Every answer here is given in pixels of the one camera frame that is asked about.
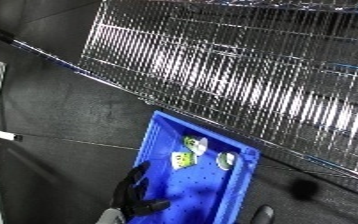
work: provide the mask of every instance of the metal wire rack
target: metal wire rack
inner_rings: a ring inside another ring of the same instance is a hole
[[[80,67],[358,178],[358,2],[103,1]]]

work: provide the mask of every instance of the blue plastic bin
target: blue plastic bin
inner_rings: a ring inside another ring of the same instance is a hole
[[[183,136],[208,138],[208,150],[195,166],[174,170],[172,152],[188,152]],[[220,152],[237,152],[233,169],[216,163]],[[162,112],[149,124],[135,166],[150,161],[146,199],[168,199],[171,207],[150,216],[136,217],[131,224],[228,224],[234,223],[245,197],[259,151]]]

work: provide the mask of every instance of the small cup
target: small cup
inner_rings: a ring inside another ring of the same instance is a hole
[[[173,152],[171,163],[175,170],[194,166],[197,164],[197,155],[193,152]]]
[[[221,152],[216,158],[216,163],[222,170],[231,170],[236,162],[237,156],[235,152]]]
[[[208,139],[197,136],[185,136],[184,145],[197,156],[202,156],[208,149]]]

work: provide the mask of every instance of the black glove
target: black glove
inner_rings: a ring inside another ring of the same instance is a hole
[[[133,168],[114,191],[110,206],[119,209],[126,221],[134,216],[150,215],[170,206],[170,202],[164,199],[143,200],[149,185],[149,179],[143,176],[149,167],[150,162],[146,161]]]

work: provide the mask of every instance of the dark floor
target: dark floor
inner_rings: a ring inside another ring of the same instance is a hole
[[[0,0],[0,28],[77,62],[98,3]],[[24,135],[21,143],[0,140],[5,223],[95,223],[158,108],[3,43],[0,61],[9,64],[0,129]],[[268,158],[238,223],[263,204],[276,210],[276,223],[358,223],[358,194]]]

